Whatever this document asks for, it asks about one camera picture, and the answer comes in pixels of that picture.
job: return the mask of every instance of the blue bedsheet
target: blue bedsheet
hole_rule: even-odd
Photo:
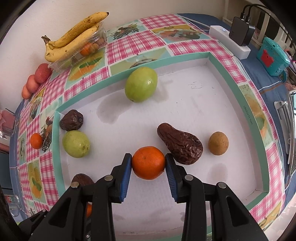
[[[179,14],[181,16],[193,19],[195,21],[204,23],[208,26],[211,25],[220,25],[227,30],[230,30],[230,26],[219,20],[218,18],[206,14],[194,14],[194,13],[182,13]],[[195,22],[192,22],[194,25],[198,26],[201,29],[205,29],[203,25],[199,25]],[[263,65],[256,58],[258,50],[252,45],[249,44],[248,47],[251,49],[251,53],[249,54],[247,59],[241,60],[242,65],[244,66],[247,74],[250,76],[251,80],[259,90],[271,116],[275,123],[276,130],[279,135],[279,141],[281,144],[281,148],[284,151],[284,169],[285,169],[285,184],[288,183],[288,155],[285,153],[285,143],[284,136],[281,129],[281,125],[279,122],[278,115],[274,108],[275,101],[286,101],[287,100],[287,89],[285,85],[282,83],[279,77],[270,76]],[[296,175],[291,177],[288,188],[285,191],[286,200],[285,206],[290,202],[294,194],[296,193]]]

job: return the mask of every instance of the teal plastic box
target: teal plastic box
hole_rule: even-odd
[[[257,54],[270,76],[279,76],[290,64],[290,59],[281,47],[272,39],[265,37]]]

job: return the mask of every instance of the power adapter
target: power adapter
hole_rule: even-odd
[[[255,26],[238,17],[234,17],[229,32],[229,38],[235,41],[239,46],[246,46],[250,43],[254,32]]]

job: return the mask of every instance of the banana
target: banana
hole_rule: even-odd
[[[49,44],[54,45],[57,48],[66,46],[68,43],[73,41],[76,37],[82,34],[84,31],[89,29],[91,26],[101,22],[109,15],[108,12],[96,12],[87,18],[83,19],[77,23],[73,28],[71,28],[67,33],[64,34],[57,41],[49,41]]]
[[[50,39],[46,35],[41,37],[44,40],[46,47],[45,59],[49,62],[55,62],[64,55],[70,57],[77,49],[84,46],[85,40],[97,31],[99,25],[100,23],[97,23],[93,27],[85,30],[77,38],[61,48],[57,48],[55,45],[50,44]]]

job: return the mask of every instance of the white tray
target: white tray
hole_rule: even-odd
[[[54,118],[53,153],[55,168],[59,163],[62,168],[65,189],[77,173],[85,173],[94,181],[110,174],[125,153],[133,155],[140,147],[152,145],[168,153],[156,131],[159,124],[167,122],[196,135],[203,144],[201,158],[184,166],[188,174],[205,183],[226,182],[249,209],[261,201],[269,191],[269,176],[258,126],[233,79],[213,55],[206,54],[146,64],[157,71],[158,86],[154,96],[143,103],[129,101],[124,93],[132,69],[99,82],[59,107]],[[91,142],[89,155],[80,159],[64,151],[65,131],[58,126],[71,109],[83,114],[80,131]],[[229,148],[222,156],[211,154],[207,147],[216,131],[229,139]],[[132,172],[127,197],[112,208],[117,239],[146,240],[182,232],[185,204],[174,202],[165,172],[151,181]],[[207,224],[210,226],[209,204]]]

